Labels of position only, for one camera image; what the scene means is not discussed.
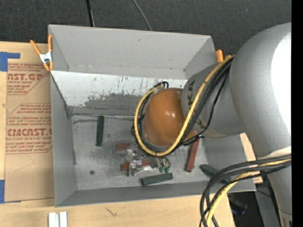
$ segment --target cardboard sheet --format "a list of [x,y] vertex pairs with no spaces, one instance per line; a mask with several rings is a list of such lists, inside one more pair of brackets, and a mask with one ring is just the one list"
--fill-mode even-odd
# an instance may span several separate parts
[[0,51],[20,53],[8,60],[4,201],[52,198],[50,74],[30,43],[1,42]]

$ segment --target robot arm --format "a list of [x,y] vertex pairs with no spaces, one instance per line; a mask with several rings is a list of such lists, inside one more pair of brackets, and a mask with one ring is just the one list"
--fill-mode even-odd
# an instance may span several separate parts
[[[291,152],[291,23],[267,29],[248,40],[226,66],[229,67],[228,71],[217,78],[218,81],[212,90],[206,87],[203,93],[199,94],[201,85],[217,66],[212,65],[193,75],[187,81],[180,97],[176,94],[177,98],[173,98],[176,102],[180,101],[181,105],[175,103],[174,109],[168,110],[168,119],[178,114],[175,112],[181,112],[180,108],[184,117],[178,114],[173,125],[164,119],[164,116],[160,117],[162,120],[159,125],[148,121],[144,123],[145,141],[158,149],[164,147],[164,150],[160,150],[162,152],[171,152],[169,149],[172,147],[168,146],[168,143],[161,145],[161,142],[169,142],[171,139],[162,138],[162,141],[155,140],[156,143],[153,143],[153,138],[160,139],[157,134],[152,134],[155,133],[154,129],[163,127],[166,123],[172,128],[175,127],[171,134],[176,134],[175,138],[178,139],[171,144],[175,146],[181,139],[181,133],[178,135],[178,132],[184,132],[183,128],[180,130],[182,122],[186,122],[188,114],[191,116],[192,110],[195,109],[195,119],[189,129],[195,133],[202,131],[206,137],[224,137],[246,132],[257,159],[279,154],[281,151],[284,152],[282,154],[285,154],[285,151]],[[202,111],[193,104],[197,94],[200,102],[207,98]],[[148,108],[156,98],[157,96],[151,97],[147,103],[146,119],[159,110],[165,110],[165,106],[163,109]],[[212,115],[211,122],[208,120],[209,115]],[[283,227],[291,226],[291,167],[269,175],[269,179],[275,192],[281,224]]]

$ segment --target black cable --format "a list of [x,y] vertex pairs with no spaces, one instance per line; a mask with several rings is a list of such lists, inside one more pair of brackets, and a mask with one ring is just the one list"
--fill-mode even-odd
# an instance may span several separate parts
[[188,144],[191,144],[191,143],[195,142],[196,140],[198,140],[199,138],[203,137],[202,134],[208,129],[208,127],[209,127],[209,125],[210,125],[210,123],[211,123],[211,121],[212,121],[212,117],[213,117],[213,113],[214,113],[214,107],[215,107],[215,105],[216,105],[216,103],[217,103],[217,101],[218,101],[218,99],[219,99],[220,93],[221,93],[221,91],[222,91],[222,89],[223,89],[223,87],[224,87],[224,84],[225,84],[226,80],[227,80],[227,76],[228,76],[228,72],[225,74],[225,78],[224,78],[224,80],[223,80],[223,82],[222,82],[222,84],[221,84],[221,86],[220,86],[220,88],[219,88],[219,90],[218,90],[218,93],[217,93],[217,95],[216,95],[216,98],[215,98],[215,100],[214,100],[214,102],[213,102],[213,105],[212,105],[212,108],[211,108],[211,111],[210,111],[210,115],[209,115],[209,118],[208,118],[208,122],[207,122],[206,127],[204,128],[204,130],[202,130],[202,131],[201,131],[200,133],[198,133],[197,135],[195,135],[195,136],[191,137],[190,139],[188,139],[188,140],[182,142],[181,145],[188,145]]
[[202,109],[204,108],[209,96],[211,95],[211,93],[213,92],[214,88],[217,86],[217,84],[221,81],[222,77],[228,73],[230,66],[232,64],[232,60],[233,58],[228,61],[224,66],[222,66],[222,68],[220,68],[217,73],[214,75],[214,78],[208,83],[209,86],[208,88],[205,90],[204,95],[202,96],[201,102],[199,103],[195,114],[193,115],[191,121],[188,124],[188,127],[182,137],[182,141],[184,141],[186,139],[186,137],[189,135],[190,131],[192,130],[192,128],[194,127],[196,121],[198,120]]
[[256,178],[256,177],[259,177],[259,176],[264,176],[264,175],[268,175],[268,174],[272,174],[274,172],[277,172],[277,171],[281,171],[289,166],[291,166],[291,162],[288,162],[288,163],[284,163],[282,164],[281,166],[276,166],[274,167],[274,169],[270,170],[270,171],[267,171],[267,172],[262,172],[262,173],[259,173],[259,174],[256,174],[256,175],[251,175],[251,176],[246,176],[246,177],[242,177],[242,178],[239,178],[237,180],[233,180],[231,182],[229,182],[228,184],[226,184],[225,186],[223,186],[222,188],[220,188],[220,190],[215,194],[215,196],[213,197],[212,201],[209,203],[209,205],[207,206],[206,210],[204,211],[204,220],[205,220],[205,214],[208,213],[208,211],[210,210],[210,208],[212,207],[214,201],[218,198],[219,194],[224,190],[225,187],[227,187],[228,185],[232,184],[232,183],[236,183],[236,182],[239,182],[239,181],[242,181],[242,180],[247,180],[247,179],[252,179],[252,178]]
[[252,165],[259,165],[259,164],[264,164],[264,163],[269,163],[269,162],[273,162],[273,161],[279,161],[279,160],[287,160],[287,159],[291,159],[291,154],[290,155],[285,155],[285,156],[280,156],[280,157],[272,157],[272,158],[267,158],[267,159],[262,159],[262,160],[255,160],[255,161],[250,161],[250,162],[242,162],[242,163],[238,163],[238,164],[234,164],[232,166],[226,167],[224,169],[222,169],[221,171],[219,171],[218,173],[216,173],[211,180],[209,181],[205,191],[202,194],[201,197],[201,202],[200,202],[200,210],[203,209],[203,203],[205,201],[205,194],[208,193],[207,190],[208,188],[210,189],[215,182],[219,182],[222,178],[224,178],[225,176],[223,175],[225,172],[240,168],[240,167],[246,167],[246,166],[252,166]]
[[[243,168],[243,169],[240,169],[240,170],[236,170],[236,171],[229,172],[229,173],[221,175],[221,177],[218,180],[213,181],[213,184],[215,184],[215,182],[219,182],[221,179],[224,179],[224,178],[229,177],[229,176],[239,175],[239,174],[247,173],[247,172],[271,170],[271,169],[277,168],[278,166],[281,166],[283,164],[285,164],[285,163],[281,163],[281,164],[275,165],[275,166],[255,166],[255,167]],[[202,194],[202,198],[201,198],[202,202],[200,204],[204,204],[204,201],[205,201],[205,198],[206,198],[206,203],[207,203],[207,205],[209,205],[209,202],[210,202],[209,191],[210,191],[210,187],[208,186],[208,187],[206,187],[206,189],[204,190],[204,192]]]
[[142,12],[141,8],[139,7],[138,3],[136,2],[136,0],[133,0],[134,4],[136,5],[136,7],[138,8],[139,12],[141,13],[145,23],[147,24],[148,28],[150,29],[150,31],[152,31],[152,27],[149,24],[149,22],[147,21],[147,18],[145,17],[144,13]]
[[86,6],[87,6],[87,11],[89,13],[89,23],[91,27],[95,27],[95,22],[94,22],[94,18],[93,18],[93,13],[91,11],[91,7],[90,7],[90,2],[89,0],[86,0]]
[[[202,222],[204,223],[204,220],[205,220],[205,214],[209,211],[209,209],[211,208],[212,206],[212,203],[214,202],[214,200],[216,199],[216,196],[218,196],[218,194],[229,184],[232,184],[232,183],[235,183],[235,182],[238,182],[238,181],[241,181],[241,180],[245,180],[245,179],[251,179],[251,178],[255,178],[255,177],[258,177],[258,176],[262,176],[262,175],[267,175],[267,174],[270,174],[270,173],[274,173],[276,171],[279,171],[279,170],[282,170],[286,167],[289,167],[291,165],[291,162],[290,163],[281,163],[281,164],[278,164],[278,165],[275,165],[275,166],[263,166],[263,168],[265,170],[270,170],[268,172],[263,172],[263,173],[260,173],[260,174],[257,174],[257,175],[253,175],[253,176],[247,176],[247,177],[243,177],[243,178],[240,178],[240,179],[237,179],[237,180],[234,180],[234,181],[231,181],[229,182],[228,184],[226,184],[224,187],[222,187],[217,193],[216,195],[214,196],[214,198],[212,199],[212,201],[210,202],[209,201],[209,189],[210,187],[212,187],[213,184],[208,184],[208,186],[206,187],[205,191],[203,192],[202,194],[202,197],[201,197],[201,201],[200,201],[200,213],[201,213],[201,221],[200,221],[200,225],[202,224]],[[245,169],[241,169],[242,171],[243,170],[246,170],[246,171],[243,171],[241,173],[245,173],[245,172],[251,172],[250,169],[255,169],[255,170],[252,170],[252,171],[257,171],[257,167],[251,167],[251,168],[245,168]],[[236,175],[237,173],[241,174],[239,171],[235,171],[235,172],[232,172],[233,175]],[[205,201],[205,195],[206,195],[206,202],[207,202],[207,209],[204,211],[204,207],[203,207],[203,204],[204,204],[204,201]]]

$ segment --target small object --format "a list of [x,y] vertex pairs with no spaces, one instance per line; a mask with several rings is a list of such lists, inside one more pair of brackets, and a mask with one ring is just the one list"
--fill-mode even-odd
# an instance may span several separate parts
[[[132,166],[134,169],[142,169],[143,167],[146,167],[146,166],[150,166],[150,162],[149,160],[134,160],[131,162]],[[130,163],[129,162],[124,162],[121,164],[121,170],[128,170],[129,169],[129,165]]]
[[223,61],[223,51],[216,50],[216,57],[217,57],[217,62],[222,62]]
[[130,146],[131,143],[119,143],[117,144],[117,149],[116,151],[119,152],[119,151],[125,151],[127,147]]
[[150,161],[151,168],[156,169],[157,168],[157,161],[156,161],[155,157],[149,156],[148,159]]
[[104,116],[98,116],[96,146],[102,146],[103,141]]
[[197,140],[191,144],[191,148],[190,148],[190,152],[189,152],[189,156],[188,156],[186,168],[185,168],[185,170],[187,172],[191,172],[194,168],[198,145],[199,145],[199,140]]
[[[215,175],[218,170],[213,168],[212,166],[208,165],[208,164],[202,164],[200,166],[200,169],[206,174],[208,175],[209,177],[212,177],[213,175]],[[226,177],[224,179],[222,179],[220,182],[223,183],[223,184],[227,184],[231,181],[231,178],[230,177]]]
[[231,55],[226,55],[225,58],[224,58],[224,60],[227,60],[229,58],[231,58]]
[[170,170],[170,167],[169,167],[169,166],[166,167],[166,168],[164,168],[165,173],[169,173],[169,170]]
[[141,178],[141,183],[143,186],[150,185],[150,184],[155,184],[155,183],[161,183],[165,181],[169,181],[173,179],[172,173],[164,173],[160,175],[155,175],[155,176],[148,176]]
[[34,50],[40,56],[41,61],[43,62],[44,68],[47,71],[53,70],[53,37],[52,35],[48,36],[48,53],[41,54],[38,46],[35,44],[33,40],[30,40]]
[[49,213],[48,227],[67,227],[67,212]]

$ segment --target cardboard box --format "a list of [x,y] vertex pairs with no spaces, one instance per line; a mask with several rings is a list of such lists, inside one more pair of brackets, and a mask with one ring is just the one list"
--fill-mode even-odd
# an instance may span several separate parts
[[[38,47],[47,50],[45,44]],[[20,54],[8,59],[6,73],[4,201],[52,198],[50,74],[30,43],[1,42],[0,52]]]
[[[198,167],[184,171],[188,147],[168,156],[173,180],[147,187],[140,178],[155,173],[127,176],[120,170],[124,158],[115,148],[135,142],[132,117],[149,88],[163,80],[182,88],[190,76],[216,63],[211,37],[74,26],[49,26],[49,33],[55,205],[200,194],[209,177]],[[102,147],[96,147],[100,114],[105,115],[104,138]],[[246,160],[235,135],[201,141],[196,166],[209,163],[222,169]],[[248,180],[232,191],[251,190],[254,184]]]

